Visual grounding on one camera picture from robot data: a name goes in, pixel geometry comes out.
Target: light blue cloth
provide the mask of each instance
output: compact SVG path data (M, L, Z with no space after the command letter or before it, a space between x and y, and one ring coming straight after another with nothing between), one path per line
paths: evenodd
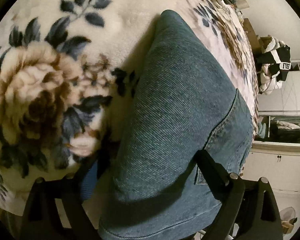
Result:
M238 172L252 143L250 111L174 11L157 24L99 225L104 240L181 239L210 225L220 202L193 161L205 148Z

